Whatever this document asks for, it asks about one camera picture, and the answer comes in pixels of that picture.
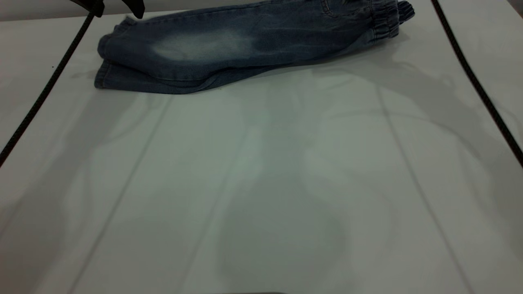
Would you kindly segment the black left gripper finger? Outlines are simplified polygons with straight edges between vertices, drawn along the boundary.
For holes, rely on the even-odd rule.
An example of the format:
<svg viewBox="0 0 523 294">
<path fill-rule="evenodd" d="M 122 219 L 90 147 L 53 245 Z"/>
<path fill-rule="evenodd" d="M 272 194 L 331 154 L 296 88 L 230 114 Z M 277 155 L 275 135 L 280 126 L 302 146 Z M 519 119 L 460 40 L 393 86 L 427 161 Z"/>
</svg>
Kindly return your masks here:
<svg viewBox="0 0 523 294">
<path fill-rule="evenodd" d="M 136 18 L 143 18 L 145 13 L 144 0 L 123 0 L 123 3 L 125 3 Z"/>
<path fill-rule="evenodd" d="M 97 18 L 101 18 L 105 9 L 103 0 L 71 0 L 71 2 L 84 8 Z"/>
</svg>

